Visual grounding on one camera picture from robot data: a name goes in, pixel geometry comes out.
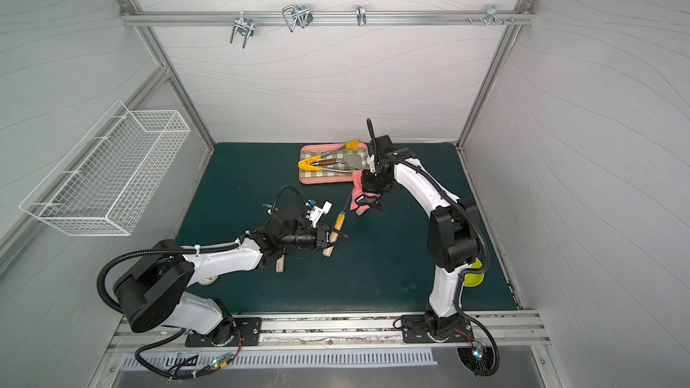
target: metal vent grille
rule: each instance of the metal vent grille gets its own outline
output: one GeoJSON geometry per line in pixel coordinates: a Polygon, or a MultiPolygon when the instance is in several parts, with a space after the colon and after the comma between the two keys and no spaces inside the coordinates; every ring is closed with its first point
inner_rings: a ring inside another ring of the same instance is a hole
{"type": "MultiPolygon", "coordinates": [[[[152,352],[142,357],[154,366],[167,369],[183,360],[197,355],[197,352],[152,352]]],[[[200,352],[196,362],[183,366],[181,370],[201,369],[221,354],[200,352]]],[[[228,368],[238,369],[285,369],[304,367],[394,367],[436,365],[431,348],[381,348],[381,349],[332,349],[332,350],[287,350],[287,351],[242,351],[239,358],[228,368]]],[[[134,354],[127,354],[122,370],[144,370],[134,354]]]]}

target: aluminum rail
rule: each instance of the aluminum rail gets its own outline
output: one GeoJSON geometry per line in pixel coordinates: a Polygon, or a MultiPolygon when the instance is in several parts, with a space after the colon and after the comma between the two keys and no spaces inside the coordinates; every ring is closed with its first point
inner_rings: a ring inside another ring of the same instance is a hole
{"type": "MultiPolygon", "coordinates": [[[[255,26],[285,26],[281,12],[243,12],[255,26]]],[[[355,11],[314,11],[310,26],[358,26],[355,11]]],[[[233,26],[239,12],[135,12],[121,15],[125,26],[233,26]]],[[[484,25],[486,11],[367,11],[367,26],[484,25]]],[[[496,11],[499,25],[532,24],[532,13],[496,11]]]]}
{"type": "MultiPolygon", "coordinates": [[[[550,345],[551,341],[539,313],[534,310],[468,311],[482,322],[500,346],[550,345]]],[[[259,344],[251,349],[378,348],[439,347],[449,343],[403,343],[402,333],[393,328],[400,312],[361,314],[260,314],[262,331],[259,344]]],[[[473,325],[477,340],[487,342],[487,335],[473,325]]],[[[177,332],[176,328],[157,327],[145,333],[133,333],[122,318],[108,346],[108,352],[133,352],[141,346],[162,340],[177,332]]],[[[157,348],[160,351],[183,351],[186,336],[157,348]]],[[[453,345],[468,345],[467,342],[453,345]]],[[[233,347],[194,348],[194,350],[232,351],[233,347]]]]}

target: dark green mat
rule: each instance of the dark green mat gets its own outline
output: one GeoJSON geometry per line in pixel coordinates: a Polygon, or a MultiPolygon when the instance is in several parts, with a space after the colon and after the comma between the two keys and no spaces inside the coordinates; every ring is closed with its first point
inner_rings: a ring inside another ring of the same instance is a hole
{"type": "MultiPolygon", "coordinates": [[[[272,203],[282,185],[297,187],[305,198],[331,201],[331,212],[322,221],[332,225],[352,183],[299,183],[297,162],[303,145],[218,144],[177,244],[234,241],[268,219],[262,204],[272,203]]],[[[451,144],[406,147],[449,191],[461,198],[471,196],[451,144]]],[[[288,203],[299,205],[299,199],[286,191],[280,204],[288,203]]],[[[384,194],[382,204],[383,211],[370,209],[361,217],[353,211],[346,213],[343,232],[349,240],[336,246],[330,258],[320,251],[288,249],[283,273],[276,273],[275,266],[228,273],[210,286],[193,285],[189,292],[218,297],[234,314],[424,310],[434,274],[434,263],[427,252],[427,215],[405,190],[384,194]]],[[[516,309],[493,247],[491,260],[483,283],[464,290],[465,309],[516,309]]]]}

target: wire basket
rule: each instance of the wire basket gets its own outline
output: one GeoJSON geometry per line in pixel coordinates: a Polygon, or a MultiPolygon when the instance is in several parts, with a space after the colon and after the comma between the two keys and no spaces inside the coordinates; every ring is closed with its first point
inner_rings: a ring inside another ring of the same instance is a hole
{"type": "Polygon", "coordinates": [[[116,106],[94,125],[108,130],[82,138],[19,208],[69,236],[131,235],[190,129],[175,110],[116,106]]]}

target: red wire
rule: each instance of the red wire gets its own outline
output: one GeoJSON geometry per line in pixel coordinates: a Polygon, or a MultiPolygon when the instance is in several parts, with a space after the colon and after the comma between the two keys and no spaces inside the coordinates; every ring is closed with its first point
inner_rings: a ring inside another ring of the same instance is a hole
{"type": "Polygon", "coordinates": [[[237,337],[239,337],[239,340],[237,341],[237,352],[235,352],[235,357],[233,359],[237,359],[239,352],[242,350],[242,334],[237,332],[237,337]]]}
{"type": "Polygon", "coordinates": [[[467,337],[467,338],[470,340],[470,343],[471,343],[471,342],[476,342],[475,339],[473,339],[473,338],[471,338],[470,336],[468,336],[467,334],[461,332],[459,329],[454,328],[454,330],[455,330],[456,333],[462,334],[463,336],[467,337]]]}

